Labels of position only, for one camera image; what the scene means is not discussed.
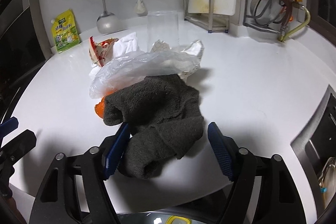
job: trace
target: stainless steel sink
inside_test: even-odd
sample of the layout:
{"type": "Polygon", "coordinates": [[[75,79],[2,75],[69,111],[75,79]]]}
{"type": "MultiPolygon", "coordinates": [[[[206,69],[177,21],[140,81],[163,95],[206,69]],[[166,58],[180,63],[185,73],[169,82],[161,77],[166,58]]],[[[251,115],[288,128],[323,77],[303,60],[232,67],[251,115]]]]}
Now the stainless steel sink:
{"type": "Polygon", "coordinates": [[[310,121],[291,146],[309,181],[319,217],[324,203],[318,175],[329,157],[336,156],[336,93],[329,86],[310,121]]]}

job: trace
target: clear glass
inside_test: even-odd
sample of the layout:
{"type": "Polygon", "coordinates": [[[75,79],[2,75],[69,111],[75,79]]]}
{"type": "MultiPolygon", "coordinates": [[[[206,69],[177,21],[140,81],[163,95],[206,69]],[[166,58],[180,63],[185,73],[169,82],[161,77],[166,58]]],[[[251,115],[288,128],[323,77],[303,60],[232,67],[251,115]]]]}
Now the clear glass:
{"type": "Polygon", "coordinates": [[[148,12],[147,52],[153,44],[160,40],[169,44],[170,48],[179,46],[179,22],[176,11],[148,12]]]}

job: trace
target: metal ladle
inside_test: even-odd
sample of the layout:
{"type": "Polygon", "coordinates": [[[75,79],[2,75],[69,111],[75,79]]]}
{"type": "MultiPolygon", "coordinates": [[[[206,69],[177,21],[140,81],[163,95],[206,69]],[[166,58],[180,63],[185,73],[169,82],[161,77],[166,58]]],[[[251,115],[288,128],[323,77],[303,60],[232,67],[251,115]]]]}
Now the metal ladle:
{"type": "Polygon", "coordinates": [[[121,23],[115,14],[106,10],[105,0],[102,0],[104,12],[97,19],[97,29],[100,33],[113,33],[121,30],[121,23]]]}

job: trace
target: green and yellow package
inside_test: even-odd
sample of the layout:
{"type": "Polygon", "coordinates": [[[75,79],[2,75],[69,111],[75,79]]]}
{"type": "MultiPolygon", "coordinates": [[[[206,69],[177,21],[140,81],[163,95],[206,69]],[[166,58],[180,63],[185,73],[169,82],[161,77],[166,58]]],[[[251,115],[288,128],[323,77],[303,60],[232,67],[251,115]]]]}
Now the green and yellow package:
{"type": "Polygon", "coordinates": [[[67,10],[55,18],[51,32],[58,52],[63,52],[80,42],[75,17],[71,10],[67,10]]]}

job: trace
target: metal screw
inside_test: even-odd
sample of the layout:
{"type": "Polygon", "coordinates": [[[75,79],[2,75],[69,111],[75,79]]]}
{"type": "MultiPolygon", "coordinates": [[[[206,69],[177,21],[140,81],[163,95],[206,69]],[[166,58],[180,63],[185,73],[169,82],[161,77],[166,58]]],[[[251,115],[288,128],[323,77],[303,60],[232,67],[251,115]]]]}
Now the metal screw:
{"type": "Polygon", "coordinates": [[[63,159],[63,157],[64,157],[63,153],[58,153],[55,158],[56,158],[56,160],[61,160],[61,159],[63,159]]]}
{"type": "Polygon", "coordinates": [[[278,155],[278,154],[275,154],[275,155],[273,156],[273,158],[274,158],[276,161],[282,161],[281,156],[278,155]]]}
{"type": "Polygon", "coordinates": [[[94,146],[94,147],[91,147],[91,148],[90,148],[90,153],[91,153],[91,154],[96,154],[96,153],[98,153],[98,152],[99,152],[99,147],[94,146]]]}
{"type": "Polygon", "coordinates": [[[242,155],[247,155],[249,153],[249,151],[246,148],[239,148],[239,153],[241,153],[242,155]]]}

